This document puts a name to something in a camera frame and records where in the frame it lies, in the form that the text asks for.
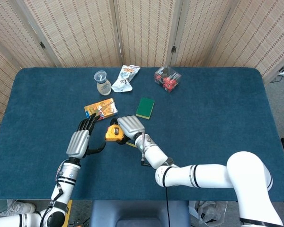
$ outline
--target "plastic container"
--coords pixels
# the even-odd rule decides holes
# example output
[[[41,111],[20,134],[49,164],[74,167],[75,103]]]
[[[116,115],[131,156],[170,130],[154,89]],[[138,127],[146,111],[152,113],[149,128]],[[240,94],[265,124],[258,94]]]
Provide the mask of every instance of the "plastic container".
[[[98,92],[104,96],[110,94],[112,86],[108,79],[106,79],[106,72],[101,70],[95,73],[94,79],[97,82]]]
[[[174,71],[171,67],[161,67],[155,72],[154,79],[166,91],[171,92],[178,85],[181,74]]]

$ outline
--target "gray stool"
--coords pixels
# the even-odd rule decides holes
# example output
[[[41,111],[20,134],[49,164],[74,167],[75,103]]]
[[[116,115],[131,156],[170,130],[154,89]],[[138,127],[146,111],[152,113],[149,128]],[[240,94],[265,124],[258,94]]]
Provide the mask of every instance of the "gray stool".
[[[190,227],[188,201],[169,201],[171,227]],[[168,227],[166,201],[93,201],[92,227]]]

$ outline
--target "bamboo folding screen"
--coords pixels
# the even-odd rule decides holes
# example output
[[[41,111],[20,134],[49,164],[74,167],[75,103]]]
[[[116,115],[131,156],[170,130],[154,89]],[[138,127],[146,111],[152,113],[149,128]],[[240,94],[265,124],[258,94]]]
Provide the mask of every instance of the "bamboo folding screen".
[[[165,64],[176,0],[117,0],[124,64]]]
[[[119,67],[109,0],[24,0],[63,67]]]
[[[0,42],[22,68],[53,66],[6,0],[0,0]]]
[[[282,59],[284,0],[241,0],[215,46],[209,66],[251,67],[266,77]]]
[[[233,0],[194,0],[182,10],[172,65],[202,67]]]

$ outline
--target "electrical cord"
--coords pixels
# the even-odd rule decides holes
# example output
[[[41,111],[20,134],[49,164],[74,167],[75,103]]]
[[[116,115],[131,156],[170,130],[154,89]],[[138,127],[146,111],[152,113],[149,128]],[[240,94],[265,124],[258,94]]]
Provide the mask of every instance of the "electrical cord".
[[[169,217],[169,199],[167,196],[167,187],[165,187],[165,197],[166,197],[166,206],[167,206],[167,216],[169,218],[169,227],[170,227],[170,217]]]
[[[50,206],[48,205],[47,208],[46,208],[46,211],[45,211],[44,215],[43,215],[42,218],[41,218],[40,226],[39,226],[39,227],[43,227],[43,226],[44,226],[44,225],[43,225],[44,218],[45,218],[46,214],[48,213],[48,210],[49,210],[49,209],[50,209]]]
[[[55,181],[57,182],[57,176],[58,176],[58,174],[59,174],[59,172],[60,172],[60,170],[61,170],[61,167],[63,166],[63,164],[65,163],[67,161],[67,159],[66,160],[64,160],[63,162],[61,162],[61,164],[59,165],[59,167],[58,167],[58,169],[57,169],[57,172],[56,172],[56,177],[55,177]]]
[[[274,81],[271,81],[271,83],[273,84],[273,83],[277,83],[277,82],[280,82],[281,80],[283,79],[283,76],[281,76],[281,79],[279,79],[279,80],[274,80]]]
[[[85,223],[87,223],[87,221],[89,220],[90,218],[86,219],[84,222],[83,222],[83,227],[85,227]]]

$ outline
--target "glass jar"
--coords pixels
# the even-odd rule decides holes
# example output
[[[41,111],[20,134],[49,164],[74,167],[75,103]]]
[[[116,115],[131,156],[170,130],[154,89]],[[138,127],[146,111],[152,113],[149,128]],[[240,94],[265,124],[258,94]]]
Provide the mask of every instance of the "glass jar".
[[[106,75],[106,72],[103,70],[96,72],[94,75],[94,79],[97,82],[98,92],[104,96],[109,95],[112,90],[112,86],[108,79],[106,79]]]

